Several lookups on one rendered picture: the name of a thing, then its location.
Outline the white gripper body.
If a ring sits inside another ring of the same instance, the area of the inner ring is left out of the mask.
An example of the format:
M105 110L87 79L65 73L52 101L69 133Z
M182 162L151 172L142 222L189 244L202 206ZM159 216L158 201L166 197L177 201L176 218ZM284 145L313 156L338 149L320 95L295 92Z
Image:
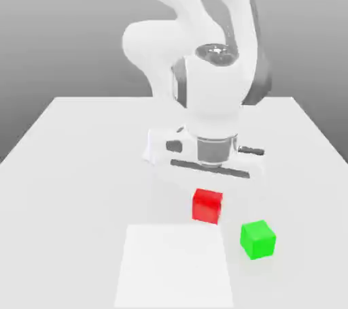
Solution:
M239 188L257 183L257 176L245 169L171 159L165 167L165 180L181 188Z

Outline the small green cube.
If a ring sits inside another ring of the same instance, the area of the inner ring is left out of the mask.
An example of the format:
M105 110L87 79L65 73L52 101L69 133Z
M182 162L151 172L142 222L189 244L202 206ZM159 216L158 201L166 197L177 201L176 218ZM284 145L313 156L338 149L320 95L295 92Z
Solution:
M276 235L266 221L242 224L240 244L251 260L273 255Z

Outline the small red cube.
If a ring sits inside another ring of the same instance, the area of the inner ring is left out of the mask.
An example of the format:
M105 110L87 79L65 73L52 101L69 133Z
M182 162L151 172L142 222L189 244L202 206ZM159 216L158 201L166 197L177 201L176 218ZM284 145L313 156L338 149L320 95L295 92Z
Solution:
M195 190L192 197L192 218L197 221L218 224L223 194L205 189Z

